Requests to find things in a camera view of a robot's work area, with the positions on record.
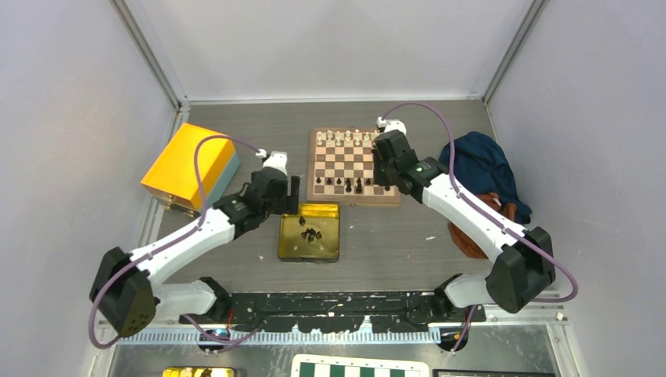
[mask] brown cloth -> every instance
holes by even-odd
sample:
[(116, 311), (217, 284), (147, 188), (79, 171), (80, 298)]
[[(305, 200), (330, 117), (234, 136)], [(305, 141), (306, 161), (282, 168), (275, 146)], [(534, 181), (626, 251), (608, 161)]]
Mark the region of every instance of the brown cloth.
[[(500, 208), (502, 206), (498, 204), (500, 202), (499, 196), (494, 192), (489, 192), (488, 194), (484, 195), (477, 195), (477, 198), (479, 198), (483, 203), (487, 204), (488, 207), (491, 207), (493, 210), (500, 212)], [(513, 221), (516, 217), (516, 205), (513, 203), (507, 203), (507, 205), (504, 206), (504, 210), (500, 213), (505, 218)], [(467, 236), (467, 234), (463, 233), (460, 228), (449, 222), (448, 231), (451, 233), (453, 242), (456, 243), (458, 248), (468, 258), (488, 259), (488, 256), (485, 255), (481, 248), (475, 244), (474, 241)]]

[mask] yellow container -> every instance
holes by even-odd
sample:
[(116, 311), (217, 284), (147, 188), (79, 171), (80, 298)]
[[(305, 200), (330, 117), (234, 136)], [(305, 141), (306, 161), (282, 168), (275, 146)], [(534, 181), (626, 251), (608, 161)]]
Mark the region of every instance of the yellow container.
[[(221, 134), (183, 123), (141, 180), (141, 184), (165, 207), (176, 207), (190, 214), (201, 208), (194, 175), (194, 151), (197, 144), (210, 135)], [(206, 141), (199, 150), (199, 172), (206, 196), (210, 195), (213, 200), (217, 199), (215, 196), (221, 196), (239, 165), (231, 141)]]

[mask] blue cloth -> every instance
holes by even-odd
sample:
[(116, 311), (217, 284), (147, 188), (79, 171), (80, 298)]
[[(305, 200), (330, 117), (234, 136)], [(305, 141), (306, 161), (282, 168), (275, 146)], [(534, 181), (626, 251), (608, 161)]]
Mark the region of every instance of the blue cloth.
[[(439, 160), (448, 166), (450, 144), (441, 151)], [(456, 179), (475, 195), (496, 192), (499, 201), (516, 204), (515, 222), (529, 223), (532, 209), (518, 198), (514, 173), (502, 148), (490, 137), (470, 132), (456, 139)]]

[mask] purple cable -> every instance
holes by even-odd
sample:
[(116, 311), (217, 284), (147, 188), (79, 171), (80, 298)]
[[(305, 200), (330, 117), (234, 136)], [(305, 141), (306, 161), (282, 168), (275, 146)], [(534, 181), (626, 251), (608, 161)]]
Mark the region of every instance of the purple cable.
[(206, 332), (206, 330), (203, 330), (203, 328), (201, 328), (201, 326), (199, 326), (199, 324), (197, 324), (196, 321), (194, 320), (194, 318), (192, 318), (189, 314), (183, 314), (183, 318), (185, 318), (197, 330), (199, 330), (199, 332), (201, 333), (201, 335), (204, 338), (206, 338), (206, 339), (208, 339), (212, 342), (221, 343), (221, 344), (226, 346), (222, 350), (219, 350), (218, 353), (227, 352), (227, 351), (235, 349), (236, 347), (240, 346), (241, 343), (245, 342), (246, 340), (251, 338), (254, 334), (256, 334), (259, 331), (259, 327), (256, 327), (254, 330), (250, 331), (247, 335), (244, 335), (244, 336), (242, 336), (242, 337), (240, 337), (236, 340), (229, 340), (229, 339), (221, 338), (221, 337), (216, 336), (216, 335), (208, 334)]
[(150, 253), (146, 253), (142, 255), (141, 257), (137, 258), (135, 261), (128, 263), (124, 267), (122, 267), (117, 273), (115, 273), (111, 278), (106, 282), (104, 286), (100, 289), (99, 292), (97, 292), (97, 296), (95, 296), (95, 299), (93, 301), (93, 307), (90, 309), (90, 314), (88, 315), (88, 338), (90, 338), (90, 342), (93, 343), (93, 346), (97, 347), (98, 349), (105, 350), (111, 346), (113, 346), (118, 340), (120, 339), (120, 335), (116, 336), (113, 340), (111, 340), (109, 343), (103, 344), (97, 340), (97, 337), (95, 336), (95, 324), (96, 324), (96, 319), (95, 317), (97, 316), (97, 310), (100, 307), (100, 303), (102, 301), (102, 298), (106, 295), (108, 290), (111, 288), (111, 286), (125, 273), (130, 271), (132, 268), (136, 267), (139, 263), (145, 261), (146, 259), (152, 258), (156, 256), (157, 254), (161, 253), (162, 251), (165, 251), (169, 247), (172, 247), (173, 245), (187, 239), (190, 237), (192, 234), (196, 233), (196, 231), (203, 225), (203, 223), (206, 221), (206, 210), (207, 204), (206, 204), (206, 192), (203, 189), (203, 181), (201, 180), (201, 173), (199, 172), (199, 150), (201, 149), (202, 145), (209, 140), (213, 139), (226, 139), (230, 141), (235, 141), (236, 143), (245, 145), (246, 147), (254, 150), (255, 152), (260, 152), (259, 148), (253, 146), (250, 143), (247, 143), (246, 141), (240, 140), (235, 137), (231, 136), (226, 136), (226, 135), (211, 135), (208, 137), (205, 137), (202, 139), (199, 144), (196, 145), (196, 148), (194, 150), (194, 174), (196, 175), (196, 185), (199, 190), (199, 194), (201, 196), (201, 216), (199, 216), (199, 222), (190, 229), (187, 233), (183, 234), (182, 236), (176, 238), (175, 240), (172, 240), (170, 242), (165, 243), (164, 245), (156, 248)]
[(460, 192), (460, 187), (458, 187), (458, 184), (456, 183), (456, 176), (453, 173), (453, 160), (456, 156), (456, 148), (453, 144), (453, 132), (451, 131), (451, 127), (448, 126), (448, 123), (444, 120), (444, 116), (436, 109), (430, 106), (429, 104), (425, 104), (423, 102), (403, 102), (402, 104), (398, 104), (396, 106), (393, 106), (392, 108), (389, 109), (389, 111), (385, 112), (384, 115), (382, 115), (382, 119), (386, 119), (386, 117), (393, 112), (394, 110), (401, 108), (405, 105), (408, 104), (413, 104), (416, 106), (420, 106), (422, 108), (425, 108), (427, 110), (430, 110), (433, 112), (441, 121), (441, 123), (444, 125), (444, 128), (446, 129), (446, 134), (448, 134), (448, 139), (450, 141), (451, 145), (451, 153), (448, 159), (448, 179), (451, 180), (451, 186), (453, 186), (454, 191), (456, 191), (456, 194), (458, 194), (458, 197), (461, 198), (465, 203), (469, 204), (470, 207), (474, 208), (479, 214), (481, 214), (484, 218), (487, 218), (491, 223), (495, 224), (498, 228), (502, 229), (503, 232), (509, 234), (510, 236), (514, 237), (516, 240), (520, 241), (523, 243), (525, 246), (529, 247), (532, 249), (535, 253), (540, 255), (543, 259), (546, 259), (549, 263), (557, 267), (562, 273), (565, 274), (565, 276), (569, 279), (571, 282), (571, 293), (566, 295), (565, 297), (561, 298), (534, 298), (532, 301), (534, 302), (549, 302), (549, 303), (561, 303), (561, 302), (567, 302), (573, 300), (577, 295), (578, 295), (578, 282), (576, 281), (576, 278), (573, 277), (573, 274), (567, 269), (563, 264), (560, 262), (556, 261), (553, 257), (551, 257), (546, 251), (541, 250), (538, 246), (536, 246), (534, 243), (530, 242), (527, 240), (525, 237), (522, 235), (514, 232), (513, 230), (507, 228), (505, 229), (504, 226), (502, 225), (502, 222), (497, 220), (494, 216), (492, 216), (490, 213), (486, 212), (483, 208), (479, 207), (476, 203), (474, 203), (470, 198), (468, 198), (464, 193)]
[(470, 327), (472, 326), (472, 316), (474, 315), (476, 309), (477, 306), (472, 305), (472, 309), (470, 309), (470, 313), (467, 314), (467, 318), (465, 319), (465, 325), (463, 326), (463, 330), (460, 332), (460, 338), (458, 338), (458, 342), (456, 342), (453, 348), (451, 348), (451, 354), (456, 355), (456, 351), (458, 350), (458, 347), (460, 347), (460, 343), (463, 341), (465, 335), (467, 335), (467, 332), (470, 330)]

